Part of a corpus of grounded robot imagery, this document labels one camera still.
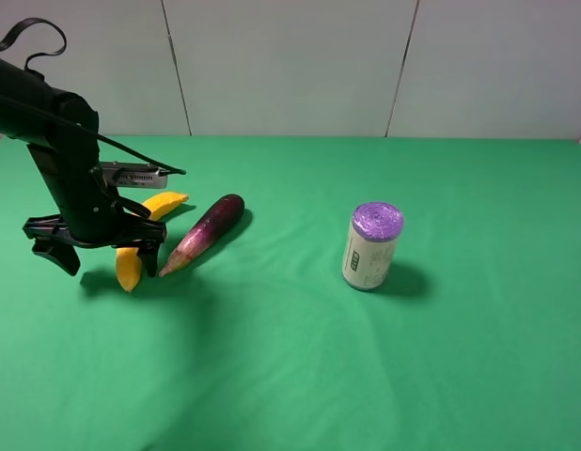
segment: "purple lid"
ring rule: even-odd
[[[403,229],[403,213],[385,202],[369,202],[355,209],[351,222],[364,240],[391,241]]]

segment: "green tablecloth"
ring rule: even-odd
[[[31,254],[24,220],[56,209],[3,140],[0,450],[581,450],[578,144],[122,141],[188,170],[168,189],[196,208],[167,223],[162,263],[222,194],[250,213],[133,294],[110,248],[69,277]],[[340,266],[371,200],[405,228],[367,293]]]

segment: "eggplant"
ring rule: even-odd
[[[188,265],[238,224],[243,213],[244,200],[239,195],[227,194],[220,198],[180,241],[159,276],[163,277]]]

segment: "yellow banana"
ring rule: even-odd
[[[171,212],[178,205],[188,200],[188,195],[173,193],[171,191],[159,193],[145,200],[142,205],[150,210],[152,221],[159,221],[163,216]],[[119,284],[130,292],[140,281],[142,273],[142,260],[138,257],[138,249],[135,247],[118,248],[116,260],[116,272]]]

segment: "cylindrical container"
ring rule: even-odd
[[[343,277],[353,288],[381,285],[403,229],[403,213],[385,202],[362,204],[353,212],[343,259]]]

